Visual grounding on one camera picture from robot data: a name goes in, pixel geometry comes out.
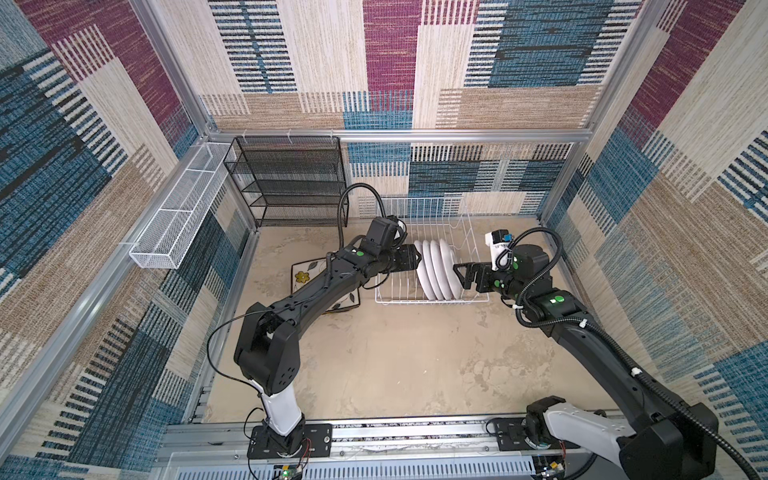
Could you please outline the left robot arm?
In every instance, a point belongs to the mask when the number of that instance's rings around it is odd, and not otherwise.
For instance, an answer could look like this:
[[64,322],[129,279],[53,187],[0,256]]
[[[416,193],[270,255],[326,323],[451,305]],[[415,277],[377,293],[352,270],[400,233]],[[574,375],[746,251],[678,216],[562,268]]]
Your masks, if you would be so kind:
[[248,308],[233,359],[265,411],[265,425],[253,431],[254,445],[278,456],[308,449],[306,417],[293,387],[301,366],[300,340],[315,320],[369,280],[416,269],[421,255],[406,239],[402,221],[376,217],[366,234],[328,253],[325,269],[306,285],[269,306]]

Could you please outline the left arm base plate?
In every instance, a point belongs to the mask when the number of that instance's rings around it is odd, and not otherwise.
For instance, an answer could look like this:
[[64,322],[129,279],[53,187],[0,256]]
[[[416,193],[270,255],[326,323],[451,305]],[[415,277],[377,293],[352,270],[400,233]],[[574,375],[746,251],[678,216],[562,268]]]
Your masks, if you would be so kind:
[[250,433],[247,450],[249,460],[267,460],[330,456],[333,426],[330,423],[306,424],[300,422],[286,436],[280,435],[266,424],[257,425]]

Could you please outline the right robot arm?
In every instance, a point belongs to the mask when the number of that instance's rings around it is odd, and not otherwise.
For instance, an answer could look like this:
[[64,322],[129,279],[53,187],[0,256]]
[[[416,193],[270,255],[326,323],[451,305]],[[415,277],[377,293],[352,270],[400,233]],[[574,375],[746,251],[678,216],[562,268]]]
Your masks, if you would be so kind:
[[499,294],[518,322],[568,351],[608,393],[625,421],[610,422],[559,396],[530,404],[524,420],[535,447],[571,442],[620,467],[630,479],[703,479],[715,470],[718,420],[658,382],[595,321],[573,294],[554,287],[551,261],[536,245],[503,250],[491,262],[453,264],[449,279]]

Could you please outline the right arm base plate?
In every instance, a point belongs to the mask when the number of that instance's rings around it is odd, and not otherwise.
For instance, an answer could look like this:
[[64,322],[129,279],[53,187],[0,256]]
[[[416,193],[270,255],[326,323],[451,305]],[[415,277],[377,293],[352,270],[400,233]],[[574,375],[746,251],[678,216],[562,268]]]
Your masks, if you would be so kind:
[[502,452],[580,449],[580,446],[575,443],[559,440],[533,442],[526,435],[523,417],[493,417],[485,422],[484,428],[486,433],[496,441],[498,450]]

